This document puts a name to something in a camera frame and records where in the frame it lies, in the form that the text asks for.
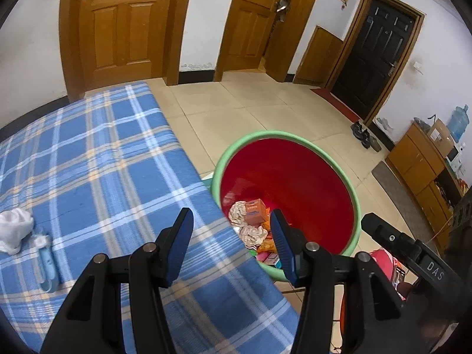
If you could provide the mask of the light blue plastic holder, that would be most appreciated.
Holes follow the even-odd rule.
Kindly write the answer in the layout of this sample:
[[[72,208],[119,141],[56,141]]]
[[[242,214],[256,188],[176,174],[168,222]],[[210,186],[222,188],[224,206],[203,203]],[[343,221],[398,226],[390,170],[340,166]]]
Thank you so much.
[[[33,234],[32,244],[37,252],[37,282],[46,293],[54,293],[58,290],[59,275],[51,250],[51,239],[46,234]]]

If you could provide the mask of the white tissue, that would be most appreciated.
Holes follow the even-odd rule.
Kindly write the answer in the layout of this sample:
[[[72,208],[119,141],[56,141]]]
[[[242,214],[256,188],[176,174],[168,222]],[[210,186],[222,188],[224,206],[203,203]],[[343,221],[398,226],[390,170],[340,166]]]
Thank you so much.
[[[9,255],[17,254],[22,240],[32,232],[34,219],[30,212],[15,208],[0,214],[0,251]]]

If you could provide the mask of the orange cardboard box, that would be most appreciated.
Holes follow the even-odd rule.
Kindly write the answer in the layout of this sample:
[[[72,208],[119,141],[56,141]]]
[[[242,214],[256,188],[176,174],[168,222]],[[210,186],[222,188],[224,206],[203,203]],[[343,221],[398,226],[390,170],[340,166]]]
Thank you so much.
[[[261,199],[246,201],[245,210],[246,214],[244,218],[247,224],[260,225],[269,219],[267,209]]]

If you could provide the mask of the orange snack bag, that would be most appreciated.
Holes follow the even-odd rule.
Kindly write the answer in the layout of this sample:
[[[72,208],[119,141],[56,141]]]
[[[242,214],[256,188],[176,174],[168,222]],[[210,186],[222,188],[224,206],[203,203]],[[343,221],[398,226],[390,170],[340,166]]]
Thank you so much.
[[[277,253],[277,249],[273,240],[271,226],[269,221],[265,221],[261,224],[263,229],[267,232],[267,235],[263,242],[257,247],[258,253]]]

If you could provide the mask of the crumpled paper trash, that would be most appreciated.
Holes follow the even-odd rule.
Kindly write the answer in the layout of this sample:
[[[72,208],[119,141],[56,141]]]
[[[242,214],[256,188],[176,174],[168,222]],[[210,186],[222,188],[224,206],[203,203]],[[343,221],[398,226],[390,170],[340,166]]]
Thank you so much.
[[[265,239],[267,232],[261,224],[247,224],[244,218],[245,214],[245,201],[235,202],[228,213],[230,224],[246,248],[257,248]]]

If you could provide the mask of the grey floor mat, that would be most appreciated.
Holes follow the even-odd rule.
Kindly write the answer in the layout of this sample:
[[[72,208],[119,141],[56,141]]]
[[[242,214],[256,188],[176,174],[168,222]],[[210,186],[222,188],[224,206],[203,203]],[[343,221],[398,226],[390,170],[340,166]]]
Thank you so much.
[[[388,165],[380,161],[371,173],[393,201],[414,237],[434,248],[433,230],[429,222]]]

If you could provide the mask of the red floral cloth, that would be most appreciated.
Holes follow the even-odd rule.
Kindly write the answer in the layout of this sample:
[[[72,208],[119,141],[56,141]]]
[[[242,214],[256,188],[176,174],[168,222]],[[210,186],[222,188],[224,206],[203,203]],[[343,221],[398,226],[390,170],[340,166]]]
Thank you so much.
[[[370,255],[404,301],[406,298],[399,291],[399,285],[405,282],[406,272],[401,263],[384,248],[376,249],[370,252]]]

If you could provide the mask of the cardboard box on cabinet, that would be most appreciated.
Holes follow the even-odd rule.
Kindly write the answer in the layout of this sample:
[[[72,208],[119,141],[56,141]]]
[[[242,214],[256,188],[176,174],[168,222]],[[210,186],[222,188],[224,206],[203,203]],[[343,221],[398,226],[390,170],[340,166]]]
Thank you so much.
[[[437,151],[446,158],[454,148],[454,139],[447,126],[440,120],[436,119],[430,127],[427,136],[435,145]]]

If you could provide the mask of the blue water jug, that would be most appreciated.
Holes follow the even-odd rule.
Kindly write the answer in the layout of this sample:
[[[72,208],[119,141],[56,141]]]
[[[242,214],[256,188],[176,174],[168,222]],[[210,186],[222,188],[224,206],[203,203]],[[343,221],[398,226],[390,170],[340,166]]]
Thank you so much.
[[[465,133],[466,127],[470,124],[470,119],[467,114],[468,109],[468,105],[463,107],[456,106],[447,123],[450,135],[456,143],[459,143],[460,138]]]

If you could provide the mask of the red bin with green rim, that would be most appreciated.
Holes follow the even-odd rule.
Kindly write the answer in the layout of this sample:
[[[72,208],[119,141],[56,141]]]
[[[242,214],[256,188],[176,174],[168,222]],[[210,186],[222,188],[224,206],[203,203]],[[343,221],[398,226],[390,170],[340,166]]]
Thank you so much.
[[[210,192],[223,214],[237,201],[279,209],[308,242],[348,257],[361,233],[354,186],[323,149],[292,133],[263,130],[230,145],[218,160]]]

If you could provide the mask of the red door mat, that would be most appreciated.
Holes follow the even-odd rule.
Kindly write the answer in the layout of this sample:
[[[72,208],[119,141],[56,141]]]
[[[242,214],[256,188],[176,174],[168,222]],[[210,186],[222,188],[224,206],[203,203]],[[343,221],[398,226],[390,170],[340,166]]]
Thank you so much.
[[[339,99],[335,98],[334,95],[332,95],[329,90],[325,88],[313,88],[311,89],[312,92],[323,98],[325,101],[327,101],[329,104],[334,106],[334,108],[340,112],[342,115],[344,115],[347,119],[349,119],[351,122],[359,122],[361,118],[353,111],[351,110],[346,104],[344,104],[342,101]]]

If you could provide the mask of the black entrance door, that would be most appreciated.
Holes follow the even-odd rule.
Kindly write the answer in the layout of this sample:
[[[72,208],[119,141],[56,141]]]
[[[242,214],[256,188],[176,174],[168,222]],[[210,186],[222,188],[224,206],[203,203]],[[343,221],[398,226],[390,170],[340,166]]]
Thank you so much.
[[[400,0],[361,0],[326,88],[366,124],[399,80],[425,15]]]

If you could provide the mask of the open wooden door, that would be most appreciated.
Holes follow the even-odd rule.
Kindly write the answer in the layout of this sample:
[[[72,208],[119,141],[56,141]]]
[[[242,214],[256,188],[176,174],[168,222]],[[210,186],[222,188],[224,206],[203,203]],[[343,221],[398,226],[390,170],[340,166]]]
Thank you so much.
[[[253,70],[284,82],[315,0],[290,0],[284,21],[276,23],[280,0],[232,0],[222,36],[214,80],[227,71]]]

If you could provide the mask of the closed wooden door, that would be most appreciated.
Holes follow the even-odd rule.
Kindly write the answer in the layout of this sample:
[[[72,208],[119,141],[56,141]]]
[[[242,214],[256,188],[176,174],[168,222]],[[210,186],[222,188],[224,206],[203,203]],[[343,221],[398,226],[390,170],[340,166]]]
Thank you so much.
[[[60,0],[68,98],[128,81],[178,83],[189,0]]]

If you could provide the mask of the low wooden wall panel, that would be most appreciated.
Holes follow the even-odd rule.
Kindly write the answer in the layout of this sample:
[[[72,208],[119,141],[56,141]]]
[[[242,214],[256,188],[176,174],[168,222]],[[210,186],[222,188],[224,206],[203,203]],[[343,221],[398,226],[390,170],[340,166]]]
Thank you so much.
[[[324,88],[342,52],[343,40],[316,26],[294,77],[294,83]]]

